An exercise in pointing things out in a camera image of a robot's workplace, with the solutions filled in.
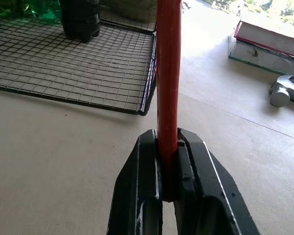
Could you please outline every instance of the black wire mesh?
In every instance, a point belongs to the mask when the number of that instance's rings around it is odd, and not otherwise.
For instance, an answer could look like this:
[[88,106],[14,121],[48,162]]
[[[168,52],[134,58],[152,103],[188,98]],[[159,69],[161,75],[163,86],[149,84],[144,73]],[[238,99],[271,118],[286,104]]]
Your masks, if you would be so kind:
[[154,32],[157,0],[101,0],[100,17],[107,22]]
[[85,44],[66,39],[60,23],[3,19],[0,90],[145,114],[153,91],[154,35],[102,23]]

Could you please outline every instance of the black plastic container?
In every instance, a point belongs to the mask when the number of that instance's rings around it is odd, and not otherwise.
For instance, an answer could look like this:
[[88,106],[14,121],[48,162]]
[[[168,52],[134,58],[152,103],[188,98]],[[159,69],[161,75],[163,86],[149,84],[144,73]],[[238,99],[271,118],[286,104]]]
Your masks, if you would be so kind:
[[60,0],[61,23],[69,39],[84,43],[100,32],[100,0]]

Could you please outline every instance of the concrete floor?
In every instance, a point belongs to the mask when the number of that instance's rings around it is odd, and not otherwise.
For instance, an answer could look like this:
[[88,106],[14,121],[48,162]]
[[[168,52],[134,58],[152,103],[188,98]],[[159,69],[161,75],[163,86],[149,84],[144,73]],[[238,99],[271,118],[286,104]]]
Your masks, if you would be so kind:
[[[232,18],[190,4],[179,126],[232,174],[262,235],[294,235],[294,104],[270,106],[277,75],[226,57]],[[137,117],[0,92],[0,235],[105,234],[115,179],[156,116],[156,97]],[[176,234],[172,204],[164,220]]]

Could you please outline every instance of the hammer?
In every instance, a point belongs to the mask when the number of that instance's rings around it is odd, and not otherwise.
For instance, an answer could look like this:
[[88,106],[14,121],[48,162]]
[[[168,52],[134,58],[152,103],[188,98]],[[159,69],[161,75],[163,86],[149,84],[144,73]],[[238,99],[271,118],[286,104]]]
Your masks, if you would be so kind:
[[280,76],[270,88],[270,103],[275,107],[284,107],[294,101],[294,75]]

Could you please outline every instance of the red pole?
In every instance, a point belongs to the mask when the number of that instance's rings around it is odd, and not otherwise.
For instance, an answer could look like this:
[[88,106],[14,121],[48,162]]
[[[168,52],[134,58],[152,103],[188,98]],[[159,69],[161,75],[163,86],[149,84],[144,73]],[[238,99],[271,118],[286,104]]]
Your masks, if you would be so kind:
[[163,165],[164,199],[173,195],[173,157],[177,150],[177,98],[181,57],[181,0],[158,0],[158,144]]

